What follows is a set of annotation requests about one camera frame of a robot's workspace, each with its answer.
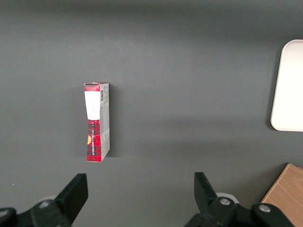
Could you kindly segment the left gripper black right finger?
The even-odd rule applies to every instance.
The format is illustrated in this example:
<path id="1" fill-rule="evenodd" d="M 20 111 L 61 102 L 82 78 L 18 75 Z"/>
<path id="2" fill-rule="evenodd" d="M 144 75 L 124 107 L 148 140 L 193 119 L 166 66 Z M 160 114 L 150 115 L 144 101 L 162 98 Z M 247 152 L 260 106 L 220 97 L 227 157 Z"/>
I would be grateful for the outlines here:
<path id="1" fill-rule="evenodd" d="M 187 227 L 292 227 L 276 206 L 268 203 L 244 208 L 226 196 L 218 196 L 203 172 L 194 174 L 194 196 L 199 209 Z"/>

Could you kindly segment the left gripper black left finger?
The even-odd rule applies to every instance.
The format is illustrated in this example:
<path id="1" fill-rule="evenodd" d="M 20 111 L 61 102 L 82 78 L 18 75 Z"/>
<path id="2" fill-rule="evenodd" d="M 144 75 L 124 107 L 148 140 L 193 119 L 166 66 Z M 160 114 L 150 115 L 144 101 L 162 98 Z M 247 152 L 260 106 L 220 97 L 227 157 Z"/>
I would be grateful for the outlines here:
<path id="1" fill-rule="evenodd" d="M 86 174 L 76 174 L 54 198 L 39 201 L 17 214 L 12 207 L 0 209 L 2 227 L 71 227 L 88 198 Z"/>

